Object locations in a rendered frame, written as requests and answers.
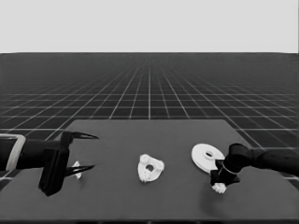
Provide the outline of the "small white T-shaped piece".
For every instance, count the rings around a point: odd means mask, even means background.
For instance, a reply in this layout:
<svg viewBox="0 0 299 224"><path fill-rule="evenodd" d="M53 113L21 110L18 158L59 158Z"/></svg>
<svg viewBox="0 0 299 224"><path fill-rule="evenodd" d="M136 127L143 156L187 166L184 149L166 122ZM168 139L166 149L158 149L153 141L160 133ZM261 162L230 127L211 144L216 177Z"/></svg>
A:
<svg viewBox="0 0 299 224"><path fill-rule="evenodd" d="M75 161L75 163L72 165L72 168L75 169L75 172L73 173L73 176L76 179L81 179L81 177L82 177L82 173L78 170L79 166L80 166L79 161Z"/></svg>

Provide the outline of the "large thick white disc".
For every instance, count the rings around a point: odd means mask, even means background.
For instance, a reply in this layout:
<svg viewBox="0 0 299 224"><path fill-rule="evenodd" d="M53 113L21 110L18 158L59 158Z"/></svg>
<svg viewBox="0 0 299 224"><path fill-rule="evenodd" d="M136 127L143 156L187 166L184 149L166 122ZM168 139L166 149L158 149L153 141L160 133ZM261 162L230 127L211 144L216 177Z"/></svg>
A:
<svg viewBox="0 0 299 224"><path fill-rule="evenodd" d="M197 144L192 148L192 161L206 173L217 170L216 160L223 160L224 155L210 144Z"/></svg>

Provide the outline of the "white round carrier with pins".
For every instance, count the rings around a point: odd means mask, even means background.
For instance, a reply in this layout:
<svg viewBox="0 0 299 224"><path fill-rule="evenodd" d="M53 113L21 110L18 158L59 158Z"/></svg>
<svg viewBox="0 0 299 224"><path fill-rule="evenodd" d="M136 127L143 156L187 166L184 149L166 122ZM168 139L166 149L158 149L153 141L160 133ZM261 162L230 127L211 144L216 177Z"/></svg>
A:
<svg viewBox="0 0 299 224"><path fill-rule="evenodd" d="M139 176L139 173L146 170L146 171L150 172L149 182L157 180L159 178L159 176L161 175L162 171L158 171L154 168L155 160L157 160L157 159L155 159L149 155L149 163L148 164L139 163L137 165L138 176Z"/></svg>

